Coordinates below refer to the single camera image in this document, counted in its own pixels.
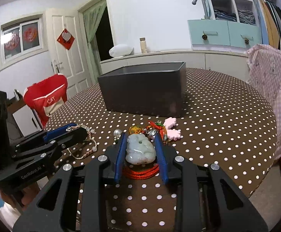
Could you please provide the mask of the person's hand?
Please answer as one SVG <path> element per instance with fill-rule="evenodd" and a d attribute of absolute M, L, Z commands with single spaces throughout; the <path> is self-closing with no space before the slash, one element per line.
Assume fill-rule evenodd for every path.
<path fill-rule="evenodd" d="M 7 194 L 5 191 L 0 190 L 0 197 L 2 200 L 13 208 L 21 207 L 22 210 L 26 210 L 29 204 L 33 201 L 33 199 L 40 192 L 40 188 L 37 183 L 34 183 L 23 190 L 17 190 L 12 194 Z"/>

